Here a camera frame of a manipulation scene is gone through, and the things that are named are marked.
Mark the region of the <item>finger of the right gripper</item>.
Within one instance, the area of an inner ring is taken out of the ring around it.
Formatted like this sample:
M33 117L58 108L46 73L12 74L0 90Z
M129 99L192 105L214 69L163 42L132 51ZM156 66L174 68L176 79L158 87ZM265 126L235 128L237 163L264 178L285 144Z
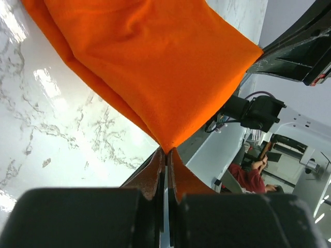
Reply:
M314 1L281 36L263 49L247 70L306 86L330 78L330 0Z

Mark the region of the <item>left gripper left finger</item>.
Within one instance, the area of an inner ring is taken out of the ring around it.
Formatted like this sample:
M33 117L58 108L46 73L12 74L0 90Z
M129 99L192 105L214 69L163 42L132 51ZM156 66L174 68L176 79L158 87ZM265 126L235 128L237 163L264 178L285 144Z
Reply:
M119 188L39 188L17 201L1 247L159 247L165 154Z

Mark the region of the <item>orange t shirt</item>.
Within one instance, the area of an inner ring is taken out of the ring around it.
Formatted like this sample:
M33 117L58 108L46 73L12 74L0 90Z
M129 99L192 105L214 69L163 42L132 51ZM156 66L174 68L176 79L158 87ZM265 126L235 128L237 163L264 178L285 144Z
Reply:
M206 1L23 1L65 64L169 152L262 50Z

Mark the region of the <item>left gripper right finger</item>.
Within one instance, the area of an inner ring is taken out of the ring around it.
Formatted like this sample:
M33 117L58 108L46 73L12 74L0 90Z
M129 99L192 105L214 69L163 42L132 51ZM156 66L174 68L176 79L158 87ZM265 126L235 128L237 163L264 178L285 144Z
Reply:
M219 194L172 149L168 160L172 247L328 247L306 203L292 194Z

